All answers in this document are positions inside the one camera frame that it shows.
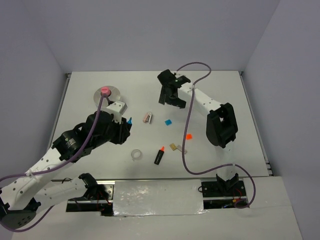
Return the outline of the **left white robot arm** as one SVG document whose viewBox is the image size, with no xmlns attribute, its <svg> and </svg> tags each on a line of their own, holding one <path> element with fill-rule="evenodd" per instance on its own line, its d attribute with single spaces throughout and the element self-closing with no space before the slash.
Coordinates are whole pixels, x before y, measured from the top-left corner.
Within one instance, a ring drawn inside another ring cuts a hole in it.
<svg viewBox="0 0 320 240">
<path fill-rule="evenodd" d="M 131 119 L 114 119 L 113 114 L 96 111 L 85 122 L 61 134 L 46 154 L 27 172 L 6 176 L 14 181 L 0 190 L 0 224 L 7 230 L 21 233 L 42 211 L 65 200 L 105 200 L 110 194 L 90 173 L 65 179 L 59 185 L 48 183 L 61 171 L 91 154 L 105 143 L 123 144 L 130 136 Z"/>
</svg>

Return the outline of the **black blue-tip highlighter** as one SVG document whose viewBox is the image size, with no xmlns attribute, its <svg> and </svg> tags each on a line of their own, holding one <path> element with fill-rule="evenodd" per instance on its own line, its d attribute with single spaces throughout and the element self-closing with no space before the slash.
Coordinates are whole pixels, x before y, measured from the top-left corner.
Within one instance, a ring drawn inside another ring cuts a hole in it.
<svg viewBox="0 0 320 240">
<path fill-rule="evenodd" d="M 132 127 L 132 117 L 129 118 L 129 120 L 127 121 L 127 124 L 129 127 Z"/>
</svg>

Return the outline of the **pink marker pack bottle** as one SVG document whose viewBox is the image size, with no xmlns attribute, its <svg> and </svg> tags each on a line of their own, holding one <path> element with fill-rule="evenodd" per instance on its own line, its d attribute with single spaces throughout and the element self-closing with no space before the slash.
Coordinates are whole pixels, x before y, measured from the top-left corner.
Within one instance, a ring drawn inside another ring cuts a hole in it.
<svg viewBox="0 0 320 240">
<path fill-rule="evenodd" d="M 111 90 L 108 86 L 103 86 L 100 88 L 100 95 L 109 97 L 111 95 Z"/>
</svg>

